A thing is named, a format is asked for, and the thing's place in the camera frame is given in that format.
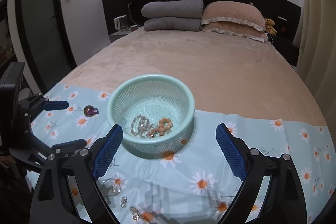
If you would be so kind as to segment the person's left hand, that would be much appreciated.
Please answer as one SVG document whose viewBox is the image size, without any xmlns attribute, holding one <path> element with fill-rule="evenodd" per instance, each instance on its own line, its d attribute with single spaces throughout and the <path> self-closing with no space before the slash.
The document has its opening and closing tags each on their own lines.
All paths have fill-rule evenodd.
<svg viewBox="0 0 336 224">
<path fill-rule="evenodd" d="M 15 164 L 15 160 L 12 156 L 0 156 L 0 165 L 3 168 L 10 168 L 13 164 Z"/>
</svg>

